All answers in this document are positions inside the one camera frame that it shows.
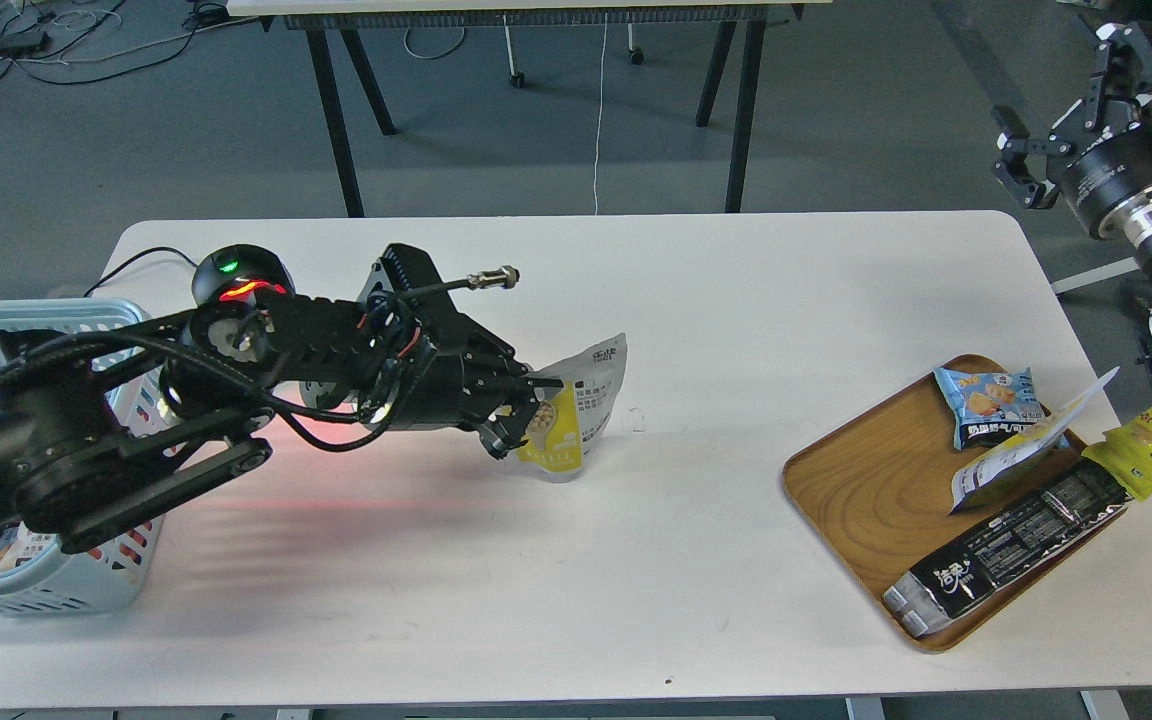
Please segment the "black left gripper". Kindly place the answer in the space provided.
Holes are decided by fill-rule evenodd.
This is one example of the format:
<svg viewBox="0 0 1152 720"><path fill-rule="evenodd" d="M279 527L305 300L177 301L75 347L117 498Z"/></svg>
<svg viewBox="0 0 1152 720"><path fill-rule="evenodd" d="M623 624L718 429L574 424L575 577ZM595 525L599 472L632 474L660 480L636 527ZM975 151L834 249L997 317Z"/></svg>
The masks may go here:
<svg viewBox="0 0 1152 720"><path fill-rule="evenodd" d="M515 357L511 344L470 316L424 320L408 370L379 409L364 411L369 429L392 415L389 430L476 430L488 455L505 458L526 445L526 429L541 401L526 392L558 393L564 382L539 376Z"/></svg>

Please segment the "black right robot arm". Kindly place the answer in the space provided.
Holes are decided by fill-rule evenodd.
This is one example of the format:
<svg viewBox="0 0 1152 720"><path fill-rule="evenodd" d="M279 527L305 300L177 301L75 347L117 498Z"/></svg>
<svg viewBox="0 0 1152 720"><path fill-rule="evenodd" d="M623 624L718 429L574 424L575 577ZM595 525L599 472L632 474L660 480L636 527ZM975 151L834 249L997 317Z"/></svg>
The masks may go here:
<svg viewBox="0 0 1152 720"><path fill-rule="evenodd" d="M1142 272L1120 291L1152 384L1152 23L1085 31L1094 50L1083 94L1046 132L996 106L996 181L1023 209L1062 199L1087 236L1121 240Z"/></svg>

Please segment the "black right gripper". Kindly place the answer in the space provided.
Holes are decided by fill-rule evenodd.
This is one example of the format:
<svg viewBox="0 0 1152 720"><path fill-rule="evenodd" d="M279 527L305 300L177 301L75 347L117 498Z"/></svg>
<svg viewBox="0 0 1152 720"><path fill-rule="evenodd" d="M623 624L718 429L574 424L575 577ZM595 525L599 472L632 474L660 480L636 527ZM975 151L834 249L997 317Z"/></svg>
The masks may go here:
<svg viewBox="0 0 1152 720"><path fill-rule="evenodd" d="M1073 143L1030 137L1014 109L995 105L992 118L1001 135L993 174L1021 209L1052 209L1060 190L1094 240L1152 241L1152 129L1142 126L1143 105L1152 99L1152 22L1074 26L1094 46L1094 61L1087 88L1071 108L1071 127L1114 137L1093 143L1056 173L1055 184L1033 176L1026 161L1030 156L1066 158Z"/></svg>

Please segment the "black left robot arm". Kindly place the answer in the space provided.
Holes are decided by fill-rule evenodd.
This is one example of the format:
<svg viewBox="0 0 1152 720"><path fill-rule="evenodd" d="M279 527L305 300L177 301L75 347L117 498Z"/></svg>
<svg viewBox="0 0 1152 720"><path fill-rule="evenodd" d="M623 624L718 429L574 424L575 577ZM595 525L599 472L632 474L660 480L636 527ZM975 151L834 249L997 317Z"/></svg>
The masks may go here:
<svg viewBox="0 0 1152 720"><path fill-rule="evenodd" d="M0 525L65 553L259 468L282 419L320 450L391 430L472 432L493 457L529 442L558 377L461 313L454 290L508 290L511 266L444 281L393 243L357 300L296 291L276 255L233 245L197 264L195 306L122 327L0 327Z"/></svg>

